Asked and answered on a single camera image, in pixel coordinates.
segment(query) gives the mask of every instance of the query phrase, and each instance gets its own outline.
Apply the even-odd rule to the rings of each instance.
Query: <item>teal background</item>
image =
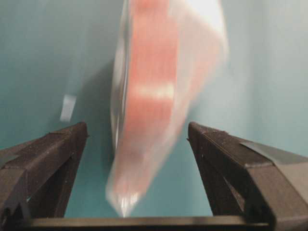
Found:
[[[79,121],[90,137],[67,217],[116,217],[110,86],[122,0],[0,0],[0,149]],[[211,215],[188,121],[308,155],[305,0],[223,0],[230,61],[206,85],[179,141],[133,216]],[[71,122],[59,121],[75,94]]]

